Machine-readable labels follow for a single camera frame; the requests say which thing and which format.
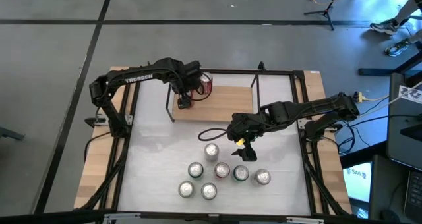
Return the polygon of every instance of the concrete floor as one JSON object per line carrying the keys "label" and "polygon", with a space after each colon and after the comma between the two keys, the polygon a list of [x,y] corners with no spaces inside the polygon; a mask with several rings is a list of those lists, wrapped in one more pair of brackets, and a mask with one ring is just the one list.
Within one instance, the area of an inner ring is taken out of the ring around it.
{"label": "concrete floor", "polygon": [[[0,19],[96,20],[104,0],[0,0]],[[381,21],[406,0],[339,0],[333,20]],[[111,0],[106,19],[317,20],[323,9],[308,0]],[[388,78],[362,77],[360,67],[393,69],[416,54],[391,58],[385,47],[418,27],[411,21],[394,37],[367,27],[337,26],[103,26],[46,211],[71,210],[83,168],[83,148],[95,112],[87,85],[113,65],[145,65],[162,57],[203,67],[319,70],[327,96],[360,91],[388,94]],[[83,65],[94,26],[0,25],[0,126],[26,135],[0,139],[0,215],[30,213],[47,161]],[[361,111],[372,107],[367,102]],[[386,115],[381,110],[368,116]],[[370,144],[386,137],[386,121],[359,126]],[[337,141],[349,136],[341,131]],[[366,145],[357,139],[358,150]]]}

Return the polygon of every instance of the soda can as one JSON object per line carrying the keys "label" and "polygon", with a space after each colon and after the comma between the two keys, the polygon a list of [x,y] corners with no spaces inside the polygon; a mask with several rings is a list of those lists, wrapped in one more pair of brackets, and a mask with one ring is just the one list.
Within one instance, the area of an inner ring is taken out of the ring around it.
{"label": "soda can", "polygon": [[179,194],[183,198],[189,198],[193,195],[193,192],[195,191],[193,187],[193,183],[191,181],[183,181],[179,185]]}
{"label": "soda can", "polygon": [[233,170],[233,176],[237,181],[245,181],[249,177],[249,170],[244,165],[238,165]]}
{"label": "soda can", "polygon": [[204,86],[203,95],[208,95],[212,91],[212,75],[209,72],[203,72],[200,77],[200,83]]}
{"label": "soda can", "polygon": [[199,178],[204,172],[204,167],[199,162],[192,162],[187,172],[192,178]]}
{"label": "soda can", "polygon": [[230,167],[228,164],[224,162],[220,162],[216,165],[214,168],[214,174],[218,179],[222,179],[224,177],[227,177],[230,174]]}
{"label": "soda can", "polygon": [[271,181],[271,174],[266,169],[259,169],[255,172],[254,180],[260,185],[267,185]]}
{"label": "soda can", "polygon": [[217,196],[217,187],[212,183],[206,183],[200,189],[200,193],[206,200],[211,200]]}
{"label": "soda can", "polygon": [[220,149],[218,148],[217,144],[213,144],[213,143],[207,144],[204,148],[205,160],[217,161],[219,152],[220,152]]}

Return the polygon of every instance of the person's foot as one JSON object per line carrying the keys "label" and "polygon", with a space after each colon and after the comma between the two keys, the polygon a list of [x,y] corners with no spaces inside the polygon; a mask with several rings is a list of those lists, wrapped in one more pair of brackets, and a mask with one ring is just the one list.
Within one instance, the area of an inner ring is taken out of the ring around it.
{"label": "person's foot", "polygon": [[391,57],[395,57],[399,54],[401,54],[403,51],[407,50],[409,48],[409,46],[411,45],[411,43],[407,40],[404,39],[398,43],[396,43],[395,45],[393,45],[392,47],[388,47],[385,49],[385,52],[391,56]]}
{"label": "person's foot", "polygon": [[376,32],[387,33],[391,36],[396,34],[397,29],[400,27],[398,22],[394,19],[385,20],[380,24],[371,23],[369,26]]}

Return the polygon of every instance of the sticker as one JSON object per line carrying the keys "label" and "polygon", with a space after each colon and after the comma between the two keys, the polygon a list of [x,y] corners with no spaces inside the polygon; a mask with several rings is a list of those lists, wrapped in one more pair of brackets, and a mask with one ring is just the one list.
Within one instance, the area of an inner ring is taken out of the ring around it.
{"label": "sticker", "polygon": [[405,86],[400,86],[398,91],[398,96],[407,93],[406,95],[402,96],[403,99],[407,99],[416,103],[422,104],[422,91],[411,89]]}

